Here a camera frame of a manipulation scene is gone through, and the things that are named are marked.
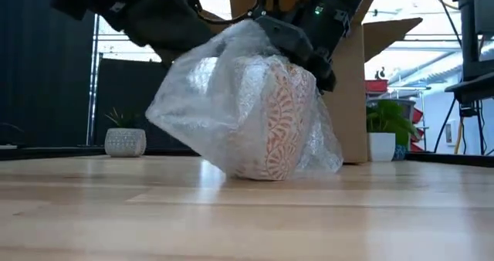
wooden table surface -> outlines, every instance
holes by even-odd
[[[200,158],[0,162],[0,260],[494,260],[494,169],[227,179]]]

small white planter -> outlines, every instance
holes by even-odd
[[[146,151],[146,132],[141,129],[111,128],[105,138],[105,152],[112,157],[140,157]]]
[[[396,137],[389,133],[369,133],[367,134],[369,142],[369,160],[370,161],[391,161],[396,148]]]

bubble wrap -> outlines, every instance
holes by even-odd
[[[146,117],[227,175],[284,180],[343,164],[316,79],[250,20],[177,59]]]

